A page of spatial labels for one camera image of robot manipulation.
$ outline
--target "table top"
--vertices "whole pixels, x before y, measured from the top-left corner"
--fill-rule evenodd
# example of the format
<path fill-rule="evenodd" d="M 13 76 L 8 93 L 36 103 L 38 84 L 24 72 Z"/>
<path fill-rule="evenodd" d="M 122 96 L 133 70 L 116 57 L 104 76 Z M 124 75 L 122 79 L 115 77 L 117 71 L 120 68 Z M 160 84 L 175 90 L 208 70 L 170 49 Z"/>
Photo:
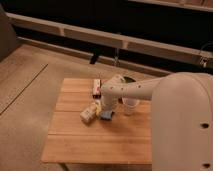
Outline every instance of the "table top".
<path fill-rule="evenodd" d="M 151 164 L 150 102 L 132 116 L 122 104 L 112 121 L 80 119 L 92 98 L 92 79 L 64 79 L 43 150 L 45 163 Z"/>

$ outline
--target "white cup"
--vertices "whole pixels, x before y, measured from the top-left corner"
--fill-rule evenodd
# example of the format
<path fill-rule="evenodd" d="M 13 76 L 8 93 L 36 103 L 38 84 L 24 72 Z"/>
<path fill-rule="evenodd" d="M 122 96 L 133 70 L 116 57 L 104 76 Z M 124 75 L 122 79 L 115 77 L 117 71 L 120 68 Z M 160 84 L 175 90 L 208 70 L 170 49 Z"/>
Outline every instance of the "white cup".
<path fill-rule="evenodd" d="M 130 116 L 134 113 L 135 107 L 139 105 L 140 100 L 122 98 L 122 102 L 124 106 L 124 114 L 127 116 Z"/>

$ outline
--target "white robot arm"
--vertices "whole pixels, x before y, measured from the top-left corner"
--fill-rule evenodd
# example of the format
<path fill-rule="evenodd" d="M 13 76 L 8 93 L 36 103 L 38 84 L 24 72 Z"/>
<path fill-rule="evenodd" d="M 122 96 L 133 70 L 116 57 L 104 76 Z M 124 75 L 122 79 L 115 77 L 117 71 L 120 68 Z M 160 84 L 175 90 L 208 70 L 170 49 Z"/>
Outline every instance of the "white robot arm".
<path fill-rule="evenodd" d="M 117 98 L 151 100 L 153 171 L 213 171 L 213 76 L 177 73 L 122 83 L 116 75 L 103 84 L 103 109 Z"/>

